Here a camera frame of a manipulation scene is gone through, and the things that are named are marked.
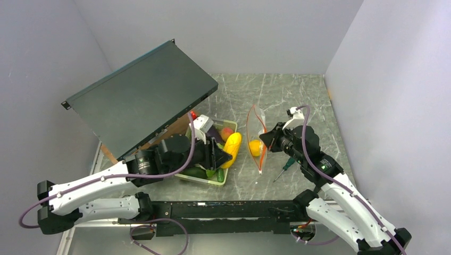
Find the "white wall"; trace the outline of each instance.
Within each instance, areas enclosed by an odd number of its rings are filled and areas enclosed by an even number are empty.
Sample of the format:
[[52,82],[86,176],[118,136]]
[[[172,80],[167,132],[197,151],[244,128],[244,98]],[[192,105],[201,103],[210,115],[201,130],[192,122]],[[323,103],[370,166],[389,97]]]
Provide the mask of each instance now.
[[324,73],[362,0],[75,0],[118,69],[161,43],[207,72]]
[[55,254],[61,235],[18,218],[38,182],[88,174],[97,139],[60,103],[110,71],[73,1],[0,1],[0,254]]
[[447,0],[364,1],[325,74],[356,182],[409,255],[451,254],[450,27]]

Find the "green screwdriver handle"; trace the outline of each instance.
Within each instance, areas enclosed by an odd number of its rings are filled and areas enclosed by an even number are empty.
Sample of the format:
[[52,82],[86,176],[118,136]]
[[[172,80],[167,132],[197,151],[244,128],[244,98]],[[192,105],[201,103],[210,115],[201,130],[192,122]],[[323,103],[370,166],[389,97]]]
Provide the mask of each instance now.
[[290,157],[290,158],[288,159],[287,163],[285,164],[285,166],[282,167],[282,169],[285,170],[285,171],[288,170],[288,168],[289,168],[292,164],[294,164],[295,162],[296,162],[295,159]]

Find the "cucumber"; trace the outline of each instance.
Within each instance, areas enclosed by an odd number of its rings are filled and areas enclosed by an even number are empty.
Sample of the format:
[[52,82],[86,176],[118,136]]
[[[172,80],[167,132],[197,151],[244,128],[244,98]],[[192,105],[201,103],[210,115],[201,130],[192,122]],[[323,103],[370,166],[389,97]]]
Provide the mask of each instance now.
[[206,169],[205,172],[207,173],[207,177],[208,177],[208,178],[211,178],[211,177],[213,177],[213,175],[216,173],[216,170],[209,170],[209,169]]
[[200,179],[207,179],[207,173],[200,167],[191,167],[183,170],[182,174]]
[[216,170],[216,179],[218,182],[224,182],[224,170],[222,168]]

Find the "marble surface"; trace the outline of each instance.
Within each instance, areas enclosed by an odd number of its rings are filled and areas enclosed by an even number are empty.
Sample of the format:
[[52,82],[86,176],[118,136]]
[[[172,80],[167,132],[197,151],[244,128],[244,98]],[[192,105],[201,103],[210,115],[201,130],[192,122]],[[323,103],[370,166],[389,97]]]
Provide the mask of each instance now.
[[[320,137],[322,150],[334,157],[354,182],[348,158],[333,114],[322,75],[297,74],[211,74],[219,83],[218,90],[195,109],[238,123],[238,132],[246,134],[246,116],[252,104],[264,110],[266,126],[272,129],[277,122],[288,119],[286,110],[293,106],[309,104],[312,108],[309,125]],[[229,168],[224,186],[182,181],[175,177],[132,190],[124,190],[108,197],[146,192],[152,200],[281,200],[293,199],[305,189],[313,189],[294,164],[273,183],[281,172],[288,156],[282,152],[269,153],[262,175],[248,155],[246,143],[235,163]],[[111,163],[104,158],[101,169]]]

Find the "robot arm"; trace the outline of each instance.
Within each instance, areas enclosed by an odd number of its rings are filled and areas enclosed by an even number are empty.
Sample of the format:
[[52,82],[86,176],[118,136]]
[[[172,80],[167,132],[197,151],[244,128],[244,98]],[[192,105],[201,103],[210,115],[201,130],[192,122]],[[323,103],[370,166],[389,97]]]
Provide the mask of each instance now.
[[[174,135],[148,150],[141,150],[99,173],[63,184],[43,181],[38,184],[38,199],[56,196],[41,204],[38,225],[44,234],[66,231],[74,225],[94,219],[124,218],[146,220],[154,213],[147,194],[134,197],[99,199],[114,192],[162,181],[163,178],[133,178],[139,175],[167,174],[180,168],[188,159],[191,142],[183,135]],[[214,138],[194,142],[194,152],[188,167],[200,164],[205,169],[217,169],[231,159]],[[89,183],[70,192],[71,187]]]
[[[306,125],[299,108],[292,108],[287,113],[292,117],[290,121],[277,123],[273,130],[261,134],[260,139],[268,151],[283,151],[294,158],[300,164],[304,176],[316,185],[315,190],[321,189],[332,197],[349,218],[327,208],[324,201],[316,195],[317,192],[310,190],[295,198],[298,211],[333,230],[356,252],[360,251],[359,254],[367,254],[363,251],[374,252],[368,254],[399,254],[400,249],[395,241],[406,247],[411,239],[410,233],[404,228],[396,229],[385,220],[357,191],[343,168],[321,151],[319,137]],[[301,120],[303,125],[291,128],[293,122]]]

